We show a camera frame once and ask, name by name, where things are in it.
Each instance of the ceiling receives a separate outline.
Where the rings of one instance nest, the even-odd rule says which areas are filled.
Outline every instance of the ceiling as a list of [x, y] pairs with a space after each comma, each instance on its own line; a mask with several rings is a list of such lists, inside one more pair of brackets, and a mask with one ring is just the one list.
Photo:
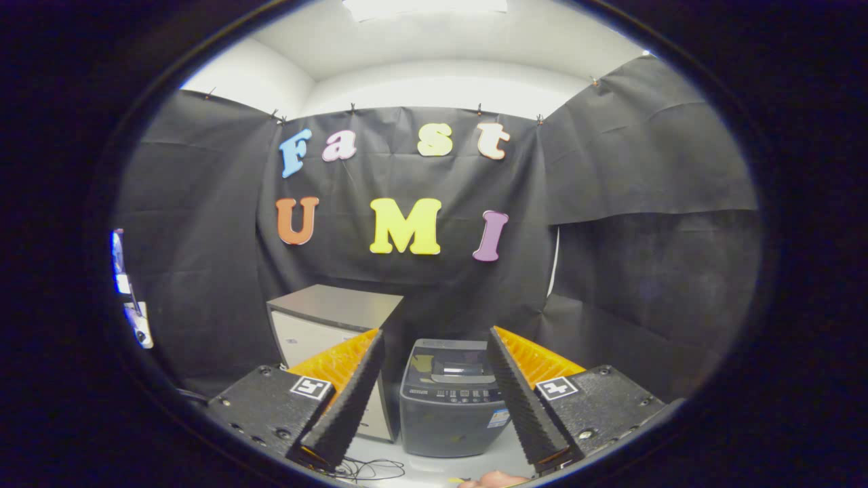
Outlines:
[[310, 2], [253, 35], [314, 81], [423, 60], [484, 60], [599, 78], [642, 54], [573, 7], [507, 0], [508, 11], [403, 14], [357, 23], [341, 0]]

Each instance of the washing machine lid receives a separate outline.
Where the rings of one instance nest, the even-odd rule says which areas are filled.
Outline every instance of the washing machine lid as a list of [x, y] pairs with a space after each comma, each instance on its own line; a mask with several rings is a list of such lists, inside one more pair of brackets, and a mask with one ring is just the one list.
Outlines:
[[404, 382], [414, 386], [495, 385], [484, 347], [445, 349], [414, 347]]

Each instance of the letter u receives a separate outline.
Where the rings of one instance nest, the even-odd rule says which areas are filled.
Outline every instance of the letter u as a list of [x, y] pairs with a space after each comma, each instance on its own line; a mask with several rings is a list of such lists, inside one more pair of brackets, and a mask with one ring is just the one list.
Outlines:
[[294, 198], [281, 198], [275, 204], [277, 206], [277, 234], [280, 240], [286, 244], [301, 245], [308, 242], [313, 235], [313, 212], [319, 205], [319, 198], [306, 196], [301, 199], [301, 207], [304, 209], [301, 220], [301, 230], [293, 230]]

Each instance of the finger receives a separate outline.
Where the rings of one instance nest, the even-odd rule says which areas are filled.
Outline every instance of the finger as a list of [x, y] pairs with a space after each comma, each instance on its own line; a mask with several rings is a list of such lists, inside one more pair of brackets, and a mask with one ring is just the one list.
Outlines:
[[510, 476], [500, 471], [487, 472], [479, 479], [484, 488], [506, 488], [507, 486], [519, 485], [525, 481], [530, 480], [520, 476]]

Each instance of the foam letter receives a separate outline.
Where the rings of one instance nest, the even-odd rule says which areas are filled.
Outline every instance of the foam letter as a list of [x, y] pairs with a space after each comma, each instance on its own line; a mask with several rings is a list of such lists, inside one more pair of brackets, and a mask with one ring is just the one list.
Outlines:
[[299, 158], [305, 157], [307, 154], [305, 141], [312, 136], [313, 132], [310, 129], [304, 129], [280, 144], [280, 152], [283, 153], [284, 178], [288, 178], [289, 175], [301, 169], [303, 165]]
[[506, 153], [497, 148], [497, 143], [501, 139], [504, 141], [510, 139], [510, 135], [503, 132], [503, 125], [499, 123], [481, 123], [477, 127], [483, 131], [479, 136], [479, 143], [477, 144], [479, 152], [491, 159], [503, 159]]
[[301, 230], [293, 231], [294, 198], [281, 198], [277, 201], [277, 234], [286, 244], [301, 245], [308, 242], [313, 235], [313, 211], [319, 205], [319, 198], [306, 196], [301, 199], [304, 212], [301, 216]]
[[440, 246], [437, 244], [437, 211], [440, 206], [440, 200], [419, 199], [405, 220], [401, 209], [392, 198], [377, 198], [372, 201], [371, 208], [377, 214], [377, 224], [371, 252], [390, 253], [389, 235], [391, 235], [398, 252], [403, 253], [410, 238], [415, 234], [413, 245], [410, 246], [411, 253], [440, 254]]
[[452, 151], [452, 128], [444, 123], [426, 123], [419, 130], [419, 154], [445, 156]]
[[328, 146], [323, 151], [323, 161], [350, 159], [356, 154], [356, 133], [351, 130], [341, 130], [329, 135], [325, 141]]
[[496, 261], [497, 243], [500, 241], [500, 233], [503, 231], [503, 224], [509, 221], [510, 217], [494, 210], [486, 210], [483, 212], [485, 219], [485, 230], [483, 231], [483, 239], [479, 242], [479, 249], [473, 252], [473, 259], [480, 261]]

